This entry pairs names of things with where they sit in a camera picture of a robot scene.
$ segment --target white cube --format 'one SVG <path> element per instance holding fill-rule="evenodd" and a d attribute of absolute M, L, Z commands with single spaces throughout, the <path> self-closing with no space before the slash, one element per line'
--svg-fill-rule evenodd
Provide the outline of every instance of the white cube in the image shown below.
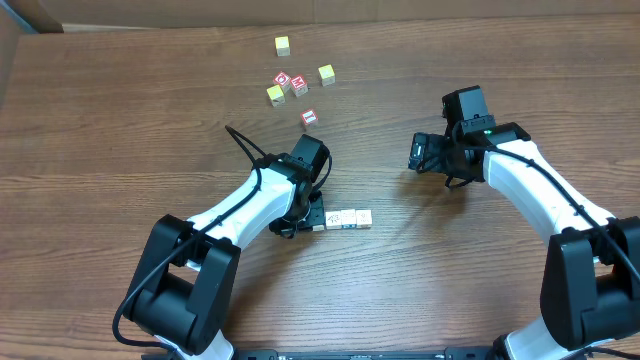
<path fill-rule="evenodd" d="M 276 52 L 278 52 L 278 56 L 291 55 L 291 48 L 289 48 L 288 36 L 281 36 L 276 38 Z"/>
<path fill-rule="evenodd" d="M 351 229 L 355 228 L 357 225 L 356 222 L 356 210 L 342 210 L 340 211 L 340 216 L 342 217 L 342 228 L 343 229 Z"/>
<path fill-rule="evenodd" d="M 373 225 L 371 210 L 356 210 L 356 225 L 359 229 L 370 228 Z"/>
<path fill-rule="evenodd" d="M 342 216 L 340 215 L 340 211 L 327 211 L 324 216 L 327 222 L 327 230 L 342 229 Z"/>

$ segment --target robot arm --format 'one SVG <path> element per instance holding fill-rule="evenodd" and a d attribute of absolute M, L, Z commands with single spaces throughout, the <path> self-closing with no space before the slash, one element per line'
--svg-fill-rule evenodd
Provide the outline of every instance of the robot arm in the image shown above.
<path fill-rule="evenodd" d="M 233 347 L 220 329 L 240 252 L 267 226 L 293 236 L 324 224 L 322 194 L 312 184 L 329 157 L 321 141 L 303 135 L 290 155 L 257 160 L 245 184 L 210 210 L 187 221 L 171 215 L 160 219 L 133 275 L 127 292 L 133 300 L 123 303 L 123 315 L 171 345 L 181 358 L 230 359 Z M 176 249 L 183 250 L 172 258 Z M 168 272 L 168 263 L 163 264 L 169 258 L 173 265 L 198 271 L 195 283 Z"/>
<path fill-rule="evenodd" d="M 607 210 L 587 200 L 560 176 L 544 160 L 533 141 L 514 140 L 498 144 L 497 147 L 533 159 L 551 173 L 598 224 L 607 225 L 607 219 L 614 217 Z M 591 228 L 558 190 L 540 172 L 527 164 L 503 154 L 488 152 L 484 155 L 483 173 L 487 184 L 515 205 L 545 246 L 549 245 L 551 235 L 559 234 L 568 227 L 577 230 Z"/>
<path fill-rule="evenodd" d="M 496 340 L 490 359 L 563 359 L 584 347 L 638 332 L 640 284 L 602 234 L 640 268 L 640 219 L 618 220 L 594 205 L 544 160 L 522 128 L 515 123 L 496 126 L 480 87 L 458 90 L 442 100 L 445 135 L 416 133 L 409 168 L 444 173 L 449 176 L 447 186 L 452 178 L 463 180 L 461 185 L 487 181 L 513 202 L 548 246 L 542 316 Z M 567 196 L 600 228 L 594 229 Z M 614 271 L 596 277 L 594 258 L 616 265 Z"/>

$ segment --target wood grain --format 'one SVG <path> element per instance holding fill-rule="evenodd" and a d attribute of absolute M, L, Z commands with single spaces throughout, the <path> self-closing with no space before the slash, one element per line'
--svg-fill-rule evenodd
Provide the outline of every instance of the wood grain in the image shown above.
<path fill-rule="evenodd" d="M 291 57 L 275 56 L 279 34 Z M 225 124 L 290 151 L 309 107 L 335 160 L 327 209 L 372 209 L 374 226 L 262 233 L 227 337 L 424 350 L 521 328 L 539 314 L 542 242 L 488 186 L 449 192 L 407 170 L 412 135 L 444 131 L 441 96 L 480 84 L 498 121 L 525 128 L 585 196 L 638 215 L 638 34 L 640 15 L 616 15 L 23 37 L 0 116 L 0 358 L 137 358 L 110 323 L 154 222 L 244 182 Z M 322 88 L 328 63 L 337 83 Z M 273 108 L 280 70 L 311 89 Z M 614 346 L 640 351 L 637 337 Z"/>

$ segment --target small block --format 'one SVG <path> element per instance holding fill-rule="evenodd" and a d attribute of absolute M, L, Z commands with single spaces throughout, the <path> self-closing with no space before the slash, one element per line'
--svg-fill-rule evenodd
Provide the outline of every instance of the small block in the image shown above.
<path fill-rule="evenodd" d="M 274 107 L 284 104 L 284 93 L 280 85 L 274 85 L 268 88 L 267 93 L 269 94 L 269 99 L 271 99 L 271 105 Z"/>
<path fill-rule="evenodd" d="M 304 80 L 304 77 L 302 77 L 302 75 L 298 75 L 291 79 L 291 86 L 293 86 L 293 93 L 296 95 L 296 97 L 304 95 L 309 91 L 307 82 Z"/>
<path fill-rule="evenodd" d="M 291 55 L 288 36 L 281 36 L 276 38 L 276 52 L 278 53 L 278 56 Z"/>
<path fill-rule="evenodd" d="M 333 67 L 331 65 L 325 65 L 318 68 L 318 72 L 320 73 L 322 86 L 331 85 L 336 82 L 336 74 L 333 72 Z"/>
<path fill-rule="evenodd" d="M 327 230 L 342 229 L 342 216 L 340 211 L 327 211 L 325 213 L 327 219 Z"/>
<path fill-rule="evenodd" d="M 356 224 L 359 229 L 370 228 L 373 225 L 371 210 L 356 210 Z"/>
<path fill-rule="evenodd" d="M 356 227 L 356 211 L 354 209 L 342 210 L 340 211 L 340 216 L 342 217 L 343 229 L 352 229 Z"/>
<path fill-rule="evenodd" d="M 273 84 L 280 85 L 280 88 L 282 88 L 282 92 L 286 93 L 287 91 L 289 91 L 289 89 L 291 89 L 291 77 L 285 72 L 280 71 L 280 73 L 276 75 L 275 78 L 273 78 Z"/>
<path fill-rule="evenodd" d="M 302 124 L 305 126 L 312 126 L 318 123 L 318 115 L 313 109 L 308 109 L 300 113 L 302 118 Z"/>

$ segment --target black cable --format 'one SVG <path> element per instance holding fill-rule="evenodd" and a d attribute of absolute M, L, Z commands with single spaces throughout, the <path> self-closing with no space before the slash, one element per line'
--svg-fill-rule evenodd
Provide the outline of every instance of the black cable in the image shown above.
<path fill-rule="evenodd" d="M 165 268 L 165 266 L 167 266 L 176 256 L 178 256 L 182 251 L 184 251 L 184 249 L 187 246 L 191 245 L 192 243 L 196 242 L 197 240 L 200 240 L 200 238 L 202 238 L 207 232 L 209 232 L 209 230 L 213 229 L 214 227 L 216 227 L 220 223 L 222 223 L 222 221 L 224 219 L 226 219 L 231 214 L 233 214 L 238 209 L 240 209 L 242 206 L 244 206 L 247 202 L 249 202 L 249 200 L 251 200 L 251 198 L 258 191 L 260 191 L 260 184 L 262 184 L 262 174 L 260 172 L 260 168 L 256 166 L 255 158 L 253 157 L 253 155 L 251 154 L 249 149 L 247 149 L 247 147 L 240 141 L 239 138 L 247 141 L 247 143 L 249 143 L 249 145 L 251 145 L 254 149 L 256 149 L 261 154 L 264 154 L 264 152 L 262 150 L 260 150 L 260 148 L 258 148 L 258 146 L 256 146 L 254 143 L 252 143 L 249 139 L 244 137 L 242 134 L 240 134 L 235 129 L 231 128 L 230 126 L 225 126 L 225 129 L 229 132 L 229 134 L 231 135 L 233 140 L 235 140 L 236 143 L 238 143 L 238 145 L 240 145 L 240 147 L 245 152 L 245 154 L 247 154 L 247 157 L 249 157 L 249 160 L 251 160 L 251 163 L 253 164 L 253 167 L 256 170 L 256 175 L 257 175 L 256 185 L 253 187 L 251 192 L 249 194 L 247 194 L 247 196 L 245 196 L 237 204 L 232 206 L 229 210 L 225 211 L 222 215 L 219 215 L 217 218 L 215 218 L 215 220 L 213 220 L 211 223 L 209 223 L 208 225 L 206 225 L 205 227 L 200 229 L 198 232 L 193 234 L 189 239 L 187 239 L 187 241 L 185 241 L 184 243 L 180 244 L 177 248 L 175 248 L 169 254 L 169 256 L 167 256 L 164 260 L 162 260 L 162 262 L 160 264 L 158 264 L 158 266 L 156 266 L 153 270 L 151 270 L 149 272 L 149 274 L 131 292 L 131 294 L 129 294 L 129 296 L 127 296 L 124 299 L 124 301 L 122 301 L 122 303 L 118 307 L 118 310 L 116 310 L 115 316 L 113 317 L 113 322 L 111 324 L 111 330 L 113 331 L 113 336 L 116 338 L 116 340 L 118 340 L 118 342 L 120 342 L 120 343 L 122 343 L 124 345 L 137 346 L 137 347 L 158 347 L 158 348 L 165 349 L 165 350 L 169 351 L 170 353 L 175 351 L 175 349 L 171 345 L 165 344 L 163 342 L 131 340 L 131 339 L 127 339 L 124 336 L 122 336 L 122 334 L 120 334 L 120 330 L 119 330 L 118 326 L 120 324 L 120 318 L 124 314 L 125 307 L 127 307 L 133 301 L 133 299 L 138 296 L 138 294 L 140 294 L 140 292 L 142 291 L 144 286 L 151 280 L 151 278 L 153 278 L 159 271 L 163 270 Z"/>
<path fill-rule="evenodd" d="M 626 353 L 623 351 L 618 351 L 618 350 L 612 350 L 612 349 L 607 349 L 607 348 L 601 348 L 601 347 L 586 347 L 584 349 L 584 354 L 591 354 L 591 353 L 599 353 L 599 354 L 607 354 L 607 355 L 613 355 L 622 359 L 631 359 L 631 360 L 637 360 L 640 359 L 640 355 L 637 354 L 630 354 L 630 353 Z"/>
<path fill-rule="evenodd" d="M 313 186 L 313 189 L 311 190 L 311 192 L 316 192 L 320 190 L 322 185 L 324 185 L 324 182 L 327 181 L 327 178 L 329 177 L 329 173 L 331 173 L 331 165 L 333 165 L 333 159 L 331 158 L 331 154 L 329 154 L 329 168 L 327 169 L 327 173 L 324 174 L 324 177 L 322 178 L 322 180 L 320 180 L 319 183 Z"/>
<path fill-rule="evenodd" d="M 247 154 L 247 156 L 249 157 L 249 159 L 252 159 L 252 162 L 255 162 L 255 159 L 253 159 L 253 156 L 252 156 L 252 155 L 250 155 L 251 153 L 249 152 L 249 150 L 247 150 L 247 147 L 246 147 L 246 146 L 244 146 L 244 144 L 242 144 L 242 143 L 240 142 L 240 140 L 238 140 L 238 137 L 239 137 L 240 139 L 244 140 L 247 144 L 251 145 L 251 147 L 253 147 L 254 149 L 256 149 L 256 151 L 257 151 L 257 152 L 259 152 L 259 153 L 260 153 L 260 155 L 262 155 L 263 157 L 267 156 L 267 154 L 266 154 L 264 151 L 262 151 L 262 149 L 260 149 L 260 148 L 258 147 L 258 145 L 254 144 L 254 143 L 253 143 L 253 141 L 251 141 L 251 140 L 247 139 L 247 137 L 246 137 L 246 136 L 244 136 L 244 135 L 240 134 L 239 132 L 237 132 L 237 131 L 236 131 L 234 128 L 232 128 L 231 126 L 229 126 L 229 125 L 225 125 L 225 127 L 224 127 L 224 128 L 229 132 L 229 134 L 231 135 L 231 137 L 233 138 L 233 140 L 235 140 L 235 141 L 236 141 L 236 143 L 238 143 L 238 145 L 240 145 L 240 147 L 242 148 L 242 150 L 244 150 L 244 153 L 245 153 L 245 154 Z"/>
<path fill-rule="evenodd" d="M 472 177 L 471 179 L 467 179 L 467 180 L 464 180 L 462 182 L 459 182 L 459 183 L 453 184 L 453 185 L 451 185 L 451 180 L 453 180 L 453 176 L 449 175 L 447 180 L 444 182 L 444 186 L 446 186 L 448 189 L 453 190 L 453 189 L 458 189 L 458 188 L 461 188 L 463 186 L 467 186 L 467 185 L 471 184 L 472 182 L 474 182 L 476 180 L 476 178 Z"/>

